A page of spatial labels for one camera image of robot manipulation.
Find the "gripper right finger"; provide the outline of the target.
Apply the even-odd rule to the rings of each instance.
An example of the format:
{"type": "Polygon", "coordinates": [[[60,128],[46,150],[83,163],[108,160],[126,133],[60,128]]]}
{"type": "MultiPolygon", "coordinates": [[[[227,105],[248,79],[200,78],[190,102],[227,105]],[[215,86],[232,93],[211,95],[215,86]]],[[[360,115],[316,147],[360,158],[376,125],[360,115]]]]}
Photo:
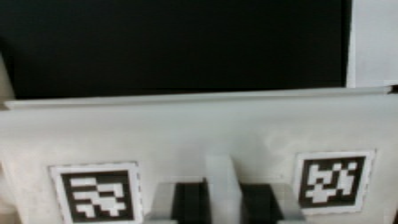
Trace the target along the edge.
{"type": "Polygon", "coordinates": [[[300,210],[287,210],[277,201],[270,184],[240,184],[240,224],[279,224],[303,221],[300,210]]]}

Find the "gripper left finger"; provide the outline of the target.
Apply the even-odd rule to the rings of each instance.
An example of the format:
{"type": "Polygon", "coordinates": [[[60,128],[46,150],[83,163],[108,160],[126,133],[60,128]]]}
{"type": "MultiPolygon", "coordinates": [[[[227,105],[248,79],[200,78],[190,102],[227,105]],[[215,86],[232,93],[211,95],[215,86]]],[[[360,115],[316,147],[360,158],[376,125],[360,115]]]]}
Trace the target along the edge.
{"type": "Polygon", "coordinates": [[[158,184],[147,224],[211,224],[206,179],[158,184]]]}

